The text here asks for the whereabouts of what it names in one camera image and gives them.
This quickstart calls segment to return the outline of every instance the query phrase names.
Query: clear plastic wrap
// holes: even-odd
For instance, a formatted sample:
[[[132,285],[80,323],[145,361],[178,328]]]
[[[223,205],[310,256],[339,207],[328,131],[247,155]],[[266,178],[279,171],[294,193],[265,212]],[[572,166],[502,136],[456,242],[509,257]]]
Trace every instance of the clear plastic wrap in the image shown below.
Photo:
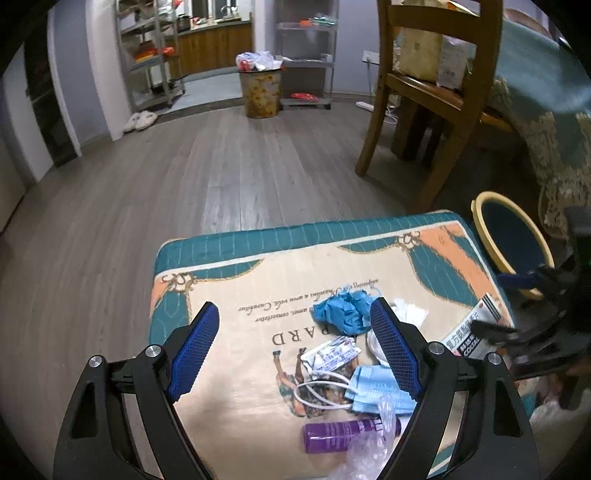
[[[392,397],[380,399],[378,408],[383,431],[363,432],[352,438],[346,462],[331,472],[326,480],[375,480],[378,477],[394,450],[395,407]]]

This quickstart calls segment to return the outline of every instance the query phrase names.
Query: orange item on shelf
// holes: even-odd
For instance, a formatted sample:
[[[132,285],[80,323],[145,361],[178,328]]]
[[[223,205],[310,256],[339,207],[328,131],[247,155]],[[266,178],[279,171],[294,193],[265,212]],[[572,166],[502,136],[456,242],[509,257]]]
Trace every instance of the orange item on shelf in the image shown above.
[[[155,48],[150,48],[149,50],[144,50],[143,52],[139,53],[136,57],[134,57],[135,61],[143,61],[149,59],[151,57],[155,57],[158,54],[158,50]],[[174,55],[174,47],[164,47],[162,49],[163,55]]]

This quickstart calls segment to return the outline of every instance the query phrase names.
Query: pot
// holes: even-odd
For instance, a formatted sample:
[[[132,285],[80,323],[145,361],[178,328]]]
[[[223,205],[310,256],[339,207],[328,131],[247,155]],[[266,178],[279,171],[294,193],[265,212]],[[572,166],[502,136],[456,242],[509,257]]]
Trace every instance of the pot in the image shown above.
[[[177,17],[177,31],[185,32],[191,30],[191,18],[188,15],[179,15]]]

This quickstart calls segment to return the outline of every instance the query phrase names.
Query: wooden cabinet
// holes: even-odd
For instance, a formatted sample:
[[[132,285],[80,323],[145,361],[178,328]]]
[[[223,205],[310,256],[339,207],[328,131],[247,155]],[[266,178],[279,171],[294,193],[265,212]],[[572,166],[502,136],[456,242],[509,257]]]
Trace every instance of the wooden cabinet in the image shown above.
[[[179,36],[178,50],[184,75],[233,67],[236,55],[252,51],[252,22],[196,28]],[[170,73],[178,76],[176,62]]]

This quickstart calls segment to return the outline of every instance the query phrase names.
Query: surgical face mask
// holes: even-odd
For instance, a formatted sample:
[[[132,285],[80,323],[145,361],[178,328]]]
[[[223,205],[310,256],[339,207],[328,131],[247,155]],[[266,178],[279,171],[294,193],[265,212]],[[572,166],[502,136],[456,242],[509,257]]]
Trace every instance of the surgical face mask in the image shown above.
[[[353,400],[355,412],[379,413],[378,403],[383,395],[392,397],[396,415],[411,414],[417,404],[409,393],[400,390],[392,371],[382,365],[357,367],[349,385],[345,397]]]

